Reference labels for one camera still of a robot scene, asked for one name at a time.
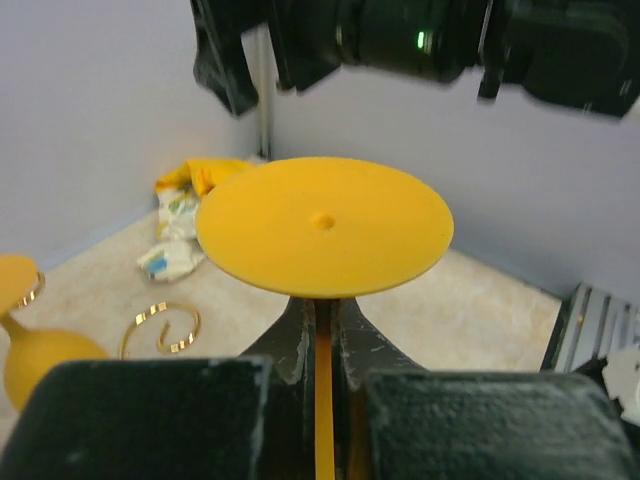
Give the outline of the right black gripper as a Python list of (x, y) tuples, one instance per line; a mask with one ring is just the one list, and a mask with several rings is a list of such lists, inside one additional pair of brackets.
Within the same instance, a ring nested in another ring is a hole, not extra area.
[(269, 31), (280, 91), (303, 92), (340, 64), (331, 51), (336, 1), (194, 0), (190, 5), (195, 81), (233, 116), (259, 102), (242, 45), (242, 36), (259, 26)]

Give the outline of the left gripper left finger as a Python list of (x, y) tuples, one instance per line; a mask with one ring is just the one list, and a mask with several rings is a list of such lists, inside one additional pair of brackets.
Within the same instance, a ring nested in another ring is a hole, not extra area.
[(310, 479), (310, 301), (234, 358), (67, 362), (36, 386), (5, 479)]

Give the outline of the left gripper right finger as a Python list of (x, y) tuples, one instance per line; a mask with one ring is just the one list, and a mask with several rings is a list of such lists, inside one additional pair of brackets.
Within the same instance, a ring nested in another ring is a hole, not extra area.
[(340, 479), (634, 479), (638, 429), (606, 361), (570, 373), (430, 371), (353, 299), (331, 304)]

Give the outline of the orange wine glass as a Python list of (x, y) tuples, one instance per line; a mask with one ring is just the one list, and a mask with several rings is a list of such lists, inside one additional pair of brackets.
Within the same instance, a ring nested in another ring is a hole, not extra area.
[(336, 157), (274, 161), (204, 198), (198, 241), (222, 271), (308, 300), (314, 475), (336, 475), (331, 316), (341, 299), (392, 289), (432, 268), (454, 233), (446, 202), (415, 177)]
[(104, 348), (80, 333), (59, 328), (30, 329), (12, 315), (31, 304), (45, 284), (44, 274), (31, 258), (1, 256), (1, 327), (9, 336), (3, 380), (9, 402), (18, 412), (57, 365), (108, 357)]

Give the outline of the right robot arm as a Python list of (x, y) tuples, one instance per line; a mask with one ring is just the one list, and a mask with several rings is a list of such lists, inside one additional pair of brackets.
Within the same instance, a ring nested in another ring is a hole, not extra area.
[(541, 102), (626, 116), (639, 98), (635, 1), (195, 1), (194, 77), (233, 116), (259, 100), (242, 45), (266, 26), (282, 90), (303, 92), (340, 67), (448, 85), (483, 72), (478, 95), (504, 85)]

